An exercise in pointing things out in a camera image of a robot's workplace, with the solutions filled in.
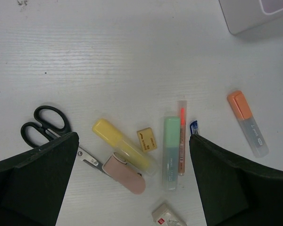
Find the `black scissors handle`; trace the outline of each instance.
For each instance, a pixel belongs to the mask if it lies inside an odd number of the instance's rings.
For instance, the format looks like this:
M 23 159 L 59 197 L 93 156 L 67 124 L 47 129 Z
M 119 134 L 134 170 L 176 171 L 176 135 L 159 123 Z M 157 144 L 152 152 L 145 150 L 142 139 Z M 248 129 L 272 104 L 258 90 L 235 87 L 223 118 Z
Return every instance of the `black scissors handle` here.
M 63 128 L 57 128 L 55 125 L 52 125 L 50 122 L 46 121 L 45 119 L 43 119 L 41 117 L 41 111 L 42 110 L 51 110 L 56 112 L 63 120 L 64 122 L 64 127 Z M 34 129 L 36 129 L 39 133 L 41 133 L 44 137 L 46 137 L 49 141 L 57 138 L 56 135 L 54 135 L 53 133 L 50 133 L 50 135 L 46 132 L 47 129 L 52 130 L 53 132 L 55 132 L 56 134 L 58 134 L 59 136 L 62 136 L 64 134 L 67 134 L 69 132 L 71 132 L 71 127 L 70 127 L 70 123 L 67 119 L 67 117 L 64 115 L 63 112 L 61 112 L 59 109 L 52 107 L 52 106 L 40 106 L 38 107 L 34 113 L 33 113 L 33 117 L 41 124 L 38 125 L 37 123 L 34 122 L 28 122 L 25 123 L 22 127 L 21 127 L 21 136 L 23 138 L 23 140 L 30 146 L 33 148 L 38 147 L 38 145 L 36 145 L 33 141 L 31 141 L 31 139 L 29 138 L 28 134 L 27 134 L 27 129 L 29 127 L 33 127 Z

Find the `yellow cap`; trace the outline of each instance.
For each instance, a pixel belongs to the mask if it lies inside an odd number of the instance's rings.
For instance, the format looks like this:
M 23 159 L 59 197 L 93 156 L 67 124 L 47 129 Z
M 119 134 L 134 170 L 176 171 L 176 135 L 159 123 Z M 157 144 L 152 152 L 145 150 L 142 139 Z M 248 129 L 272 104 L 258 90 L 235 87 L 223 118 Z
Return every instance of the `yellow cap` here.
M 123 138 L 123 134 L 106 119 L 99 119 L 92 131 L 112 147 L 116 147 Z

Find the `dark stain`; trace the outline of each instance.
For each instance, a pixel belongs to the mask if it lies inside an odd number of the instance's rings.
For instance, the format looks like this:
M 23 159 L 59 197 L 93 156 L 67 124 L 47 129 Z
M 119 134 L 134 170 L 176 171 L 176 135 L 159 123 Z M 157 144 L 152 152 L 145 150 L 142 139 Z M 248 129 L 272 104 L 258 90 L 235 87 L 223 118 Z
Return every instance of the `dark stain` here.
M 18 5 L 20 5 L 20 6 L 27 6 L 27 2 L 28 2 L 28 0 L 24 0 L 24 1 L 17 0 Z

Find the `black object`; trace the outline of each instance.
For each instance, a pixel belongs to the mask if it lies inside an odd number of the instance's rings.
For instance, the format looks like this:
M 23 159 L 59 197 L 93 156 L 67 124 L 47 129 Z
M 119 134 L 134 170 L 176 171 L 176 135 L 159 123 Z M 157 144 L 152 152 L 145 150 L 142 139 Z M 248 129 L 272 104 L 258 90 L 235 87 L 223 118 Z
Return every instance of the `black object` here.
M 54 226 L 75 161 L 71 132 L 0 161 L 0 226 Z
M 190 153 L 208 226 L 283 226 L 283 171 L 199 135 L 191 136 Z
M 64 127 L 59 129 L 56 126 L 52 125 L 50 122 L 46 121 L 45 119 L 43 119 L 41 117 L 41 111 L 43 110 L 51 110 L 54 111 L 55 113 L 57 113 L 59 116 L 61 116 L 61 118 L 64 121 Z M 52 107 L 52 106 L 40 106 L 38 107 L 34 113 L 33 113 L 33 117 L 39 122 L 41 123 L 41 126 L 38 125 L 35 122 L 27 122 L 25 123 L 22 127 L 21 127 L 21 136 L 23 138 L 23 140 L 30 146 L 30 147 L 38 147 L 37 144 L 35 144 L 28 136 L 27 134 L 27 129 L 29 127 L 33 127 L 35 128 L 39 133 L 41 133 L 43 136 L 45 136 L 49 141 L 56 139 L 57 136 L 54 135 L 53 133 L 51 133 L 50 131 L 48 131 L 48 129 L 54 131 L 55 133 L 57 133 L 58 135 L 62 136 L 65 135 L 69 132 L 71 132 L 71 127 L 70 127 L 70 123 L 66 117 L 66 115 L 64 115 L 63 112 L 61 112 L 59 109 Z

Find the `green highlighter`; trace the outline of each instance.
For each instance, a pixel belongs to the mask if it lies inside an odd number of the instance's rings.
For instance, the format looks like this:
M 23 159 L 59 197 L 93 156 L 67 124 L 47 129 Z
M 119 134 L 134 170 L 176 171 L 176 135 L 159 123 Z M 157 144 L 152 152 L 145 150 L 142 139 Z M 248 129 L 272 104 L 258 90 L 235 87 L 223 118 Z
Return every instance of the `green highlighter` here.
M 180 145 L 180 118 L 166 117 L 164 128 L 164 152 L 162 185 L 165 191 L 175 191 L 178 178 L 178 158 Z

